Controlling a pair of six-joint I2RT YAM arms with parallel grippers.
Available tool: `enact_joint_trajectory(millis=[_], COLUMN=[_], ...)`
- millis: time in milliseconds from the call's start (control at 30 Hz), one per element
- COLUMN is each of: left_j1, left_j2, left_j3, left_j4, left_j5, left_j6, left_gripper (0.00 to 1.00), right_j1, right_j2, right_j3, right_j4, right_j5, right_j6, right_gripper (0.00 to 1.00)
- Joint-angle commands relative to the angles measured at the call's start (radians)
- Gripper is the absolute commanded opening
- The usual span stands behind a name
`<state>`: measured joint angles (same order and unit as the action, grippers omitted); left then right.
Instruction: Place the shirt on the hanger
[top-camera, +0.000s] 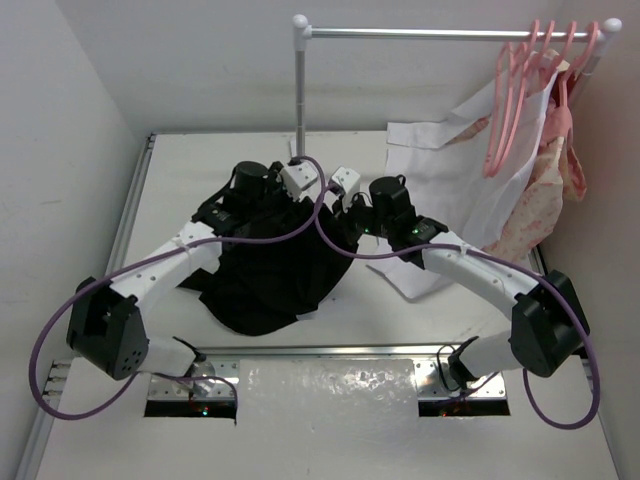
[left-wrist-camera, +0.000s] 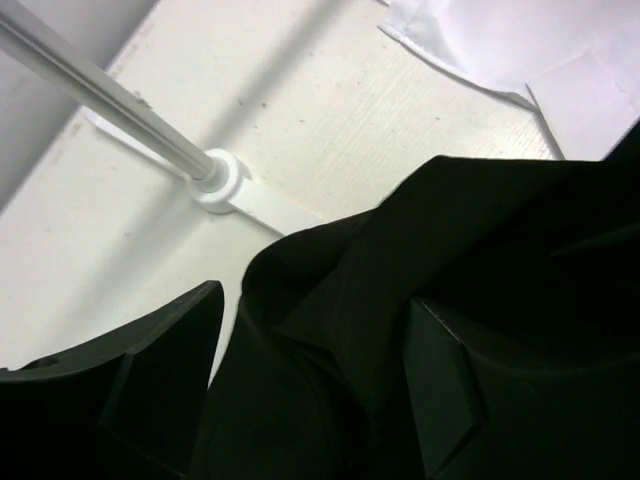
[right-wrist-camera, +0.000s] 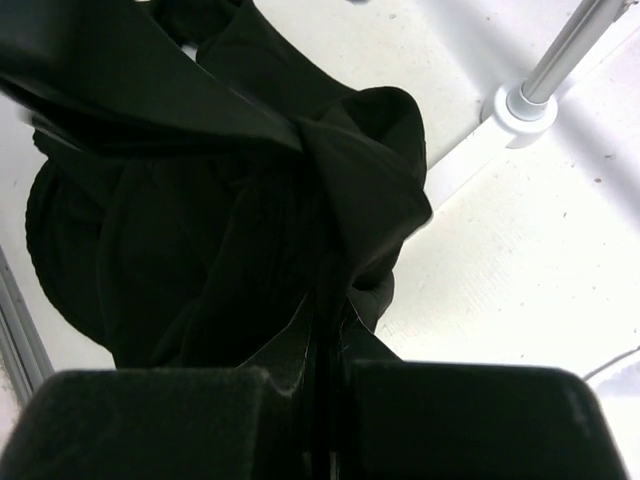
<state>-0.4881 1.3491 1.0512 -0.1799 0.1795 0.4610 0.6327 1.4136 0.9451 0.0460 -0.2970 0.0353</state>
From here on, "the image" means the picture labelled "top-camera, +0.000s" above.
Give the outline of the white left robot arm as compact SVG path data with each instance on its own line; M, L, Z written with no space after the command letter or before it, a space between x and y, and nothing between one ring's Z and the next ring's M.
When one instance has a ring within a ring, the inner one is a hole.
M271 166L238 163L230 180L207 198L184 226L143 260L111 277L87 279L77 290L67 329L68 346L114 380L137 372L183 377L199 353L174 337L151 337L145 319L168 293L199 270L214 273L224 245L269 245L293 238L250 237L251 224L298 207L323 175L307 162Z

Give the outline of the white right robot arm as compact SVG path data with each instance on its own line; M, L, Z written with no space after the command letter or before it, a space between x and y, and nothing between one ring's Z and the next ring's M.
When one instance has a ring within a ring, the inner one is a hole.
M417 214L403 176L385 176L363 200L358 175L341 168L328 189L346 231L384 239L388 258L462 285L498 309L510 328L491 337L474 336L448 357L448 373L461 388L501 370L522 368L548 378L590 333L570 279L559 271L538 276L464 242L436 220Z

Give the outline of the black shirt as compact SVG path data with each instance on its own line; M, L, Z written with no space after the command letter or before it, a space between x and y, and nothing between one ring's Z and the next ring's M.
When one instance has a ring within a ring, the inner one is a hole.
M251 220L250 162L238 163L230 180L192 217L226 240L217 271L200 268L180 286L197 292L228 329L261 336L316 311L352 264L336 250L355 253L358 243L347 242L328 207L312 221L315 209L309 198L284 214Z

